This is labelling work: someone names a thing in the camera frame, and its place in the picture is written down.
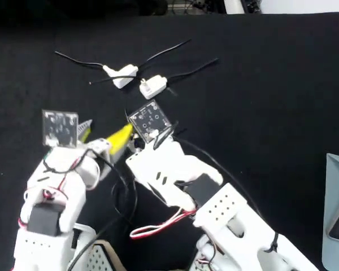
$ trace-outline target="gray object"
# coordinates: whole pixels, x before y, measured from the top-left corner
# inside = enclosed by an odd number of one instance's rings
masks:
[[[78,114],[43,110],[43,144],[50,147],[76,147]]]
[[[339,156],[327,154],[322,262],[328,271],[339,271],[339,240],[329,236],[339,218]]]

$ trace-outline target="yellow object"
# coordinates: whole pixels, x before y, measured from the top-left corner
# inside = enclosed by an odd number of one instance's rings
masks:
[[[82,138],[81,138],[81,141],[82,141],[83,143],[84,143],[84,142],[86,141],[86,139],[88,138],[90,132],[91,132],[90,128],[87,129],[87,130],[84,132],[84,134],[83,134],[83,136],[82,136]]]
[[[132,124],[127,124],[125,127],[120,129],[118,132],[115,132],[107,138],[107,140],[112,144],[112,148],[109,151],[111,155],[115,155],[119,150],[121,150],[128,142],[129,138],[132,135],[133,126]]]

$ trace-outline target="perforated plate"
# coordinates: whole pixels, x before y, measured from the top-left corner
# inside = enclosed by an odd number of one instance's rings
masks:
[[[78,114],[42,111],[43,144],[50,147],[76,147],[78,141]]]
[[[161,134],[171,126],[170,121],[159,108],[155,100],[151,100],[139,110],[132,113],[129,116],[129,120],[146,143],[149,143],[154,139],[151,135],[153,131],[157,130],[158,134]]]
[[[115,271],[100,244],[96,244],[89,253],[86,271]]]
[[[197,211],[193,225],[216,232],[246,206],[246,203],[246,199],[227,183]]]

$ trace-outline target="black cloth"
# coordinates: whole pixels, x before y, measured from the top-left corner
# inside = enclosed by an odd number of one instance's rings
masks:
[[[46,151],[42,108],[94,119],[94,139],[124,125],[124,107],[131,111],[146,102],[138,82],[125,90],[110,82],[90,86],[88,81],[106,77],[103,71],[53,51],[119,69],[189,37],[191,43],[158,58],[141,76],[170,76],[220,58],[218,65],[172,84],[177,98],[164,91],[156,100],[172,122],[179,121],[178,130],[186,129],[179,137],[232,171],[268,223],[322,268],[325,154],[339,154],[339,14],[168,16],[0,28],[0,271],[12,267],[23,192]],[[88,193],[80,222],[98,230],[118,217],[110,198],[116,181],[111,174]],[[142,186],[138,197],[135,226],[164,221],[175,211]],[[183,268],[201,234],[184,220],[155,237],[129,241],[124,226],[125,221],[116,224],[106,237],[129,270]]]

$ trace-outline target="black antenna wire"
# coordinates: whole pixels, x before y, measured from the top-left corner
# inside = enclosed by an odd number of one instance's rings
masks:
[[[106,82],[106,81],[111,81],[111,80],[114,80],[114,79],[120,79],[120,78],[132,78],[132,79],[137,79],[137,80],[139,80],[139,81],[143,80],[143,78],[141,78],[141,77],[139,77],[139,76],[122,75],[122,76],[112,76],[112,77],[105,78],[105,79],[101,79],[101,80],[98,80],[98,81],[89,82],[89,85],[94,85],[94,84],[98,84],[98,83],[103,83],[103,82]]]
[[[177,77],[190,76],[190,75],[192,75],[192,74],[194,74],[194,73],[196,73],[196,72],[198,72],[198,71],[200,71],[200,70],[202,70],[202,69],[204,69],[204,68],[206,68],[206,67],[208,67],[208,66],[210,66],[214,63],[216,63],[217,61],[219,61],[219,59],[215,58],[215,59],[205,63],[204,65],[194,69],[193,71],[172,75],[172,76],[168,77],[167,80],[170,81],[171,79],[174,79],[174,78],[177,78]]]
[[[186,41],[181,42],[181,43],[179,43],[179,44],[177,44],[177,45],[175,45],[175,46],[173,46],[173,47],[171,47],[171,48],[165,49],[165,50],[163,50],[163,51],[161,51],[161,52],[159,52],[159,53],[157,53],[157,54],[151,56],[151,57],[148,58],[145,62],[143,62],[141,65],[139,65],[139,66],[138,66],[138,69],[140,69],[141,67],[143,67],[145,64],[147,64],[149,61],[155,59],[156,57],[158,57],[158,56],[160,56],[160,55],[163,55],[163,54],[165,54],[165,53],[168,53],[168,52],[170,52],[170,51],[172,51],[172,50],[174,50],[174,49],[177,49],[177,48],[181,47],[182,45],[185,45],[186,43],[188,43],[188,42],[190,42],[190,41],[191,41],[191,39],[186,40]]]
[[[63,58],[69,59],[70,61],[73,61],[74,63],[77,63],[77,64],[79,64],[79,65],[85,65],[85,66],[98,66],[98,67],[100,67],[100,68],[103,68],[103,66],[104,66],[104,64],[102,64],[102,63],[79,61],[79,60],[77,60],[77,59],[71,58],[70,56],[65,55],[65,54],[63,54],[63,53],[61,53],[61,52],[58,52],[58,51],[55,51],[55,53],[56,53],[57,55],[60,55],[60,56],[63,57]]]

